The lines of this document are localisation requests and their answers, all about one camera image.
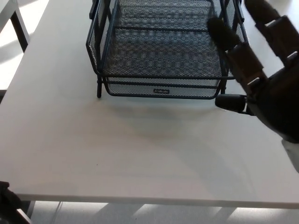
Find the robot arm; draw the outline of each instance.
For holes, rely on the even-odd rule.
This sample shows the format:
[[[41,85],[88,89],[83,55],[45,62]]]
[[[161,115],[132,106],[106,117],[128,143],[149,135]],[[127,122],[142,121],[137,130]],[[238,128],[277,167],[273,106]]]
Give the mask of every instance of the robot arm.
[[[246,96],[221,94],[215,104],[257,116],[278,133],[299,173],[299,34],[288,17],[280,16],[265,0],[245,0],[245,6],[285,67],[268,78],[249,44],[242,43],[221,19],[211,18],[207,23],[209,34],[246,92]]]

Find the table surface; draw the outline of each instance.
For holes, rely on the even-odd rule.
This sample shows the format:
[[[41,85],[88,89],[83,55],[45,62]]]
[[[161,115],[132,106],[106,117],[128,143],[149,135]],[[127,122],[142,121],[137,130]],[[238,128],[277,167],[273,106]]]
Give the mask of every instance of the table surface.
[[[299,208],[299,174],[257,118],[214,101],[98,100],[90,7],[49,2],[0,105],[0,180],[23,200]]]

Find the black wire mesh basket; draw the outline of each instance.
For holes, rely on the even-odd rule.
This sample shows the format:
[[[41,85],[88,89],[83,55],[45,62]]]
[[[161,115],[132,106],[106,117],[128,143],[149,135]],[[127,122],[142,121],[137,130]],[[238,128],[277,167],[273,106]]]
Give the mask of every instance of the black wire mesh basket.
[[[206,23],[247,41],[241,0],[93,0],[86,46],[113,96],[213,99],[234,79]]]

